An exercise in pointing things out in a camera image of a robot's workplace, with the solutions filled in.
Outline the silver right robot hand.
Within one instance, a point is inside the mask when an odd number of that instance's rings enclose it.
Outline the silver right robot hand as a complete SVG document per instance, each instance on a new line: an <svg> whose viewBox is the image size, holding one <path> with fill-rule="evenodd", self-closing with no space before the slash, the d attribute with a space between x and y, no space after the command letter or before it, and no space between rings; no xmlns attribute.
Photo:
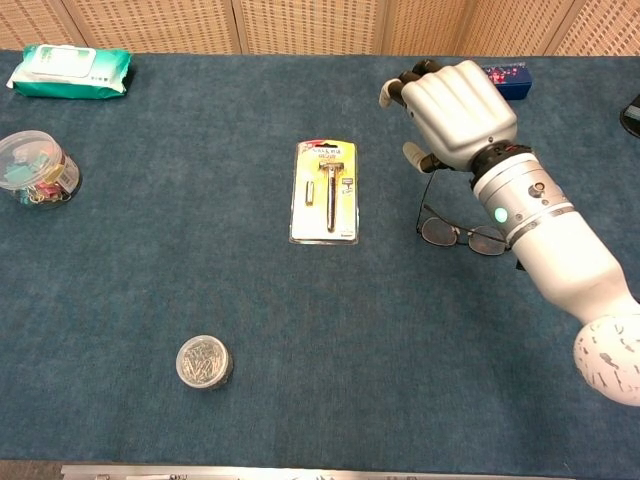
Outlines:
<svg viewBox="0 0 640 480"><path fill-rule="evenodd" d="M471 170L490 145L517 136L515 112L472 60L418 62L381 87L380 106L393 102L406 110L435 158L458 171Z"/></svg>

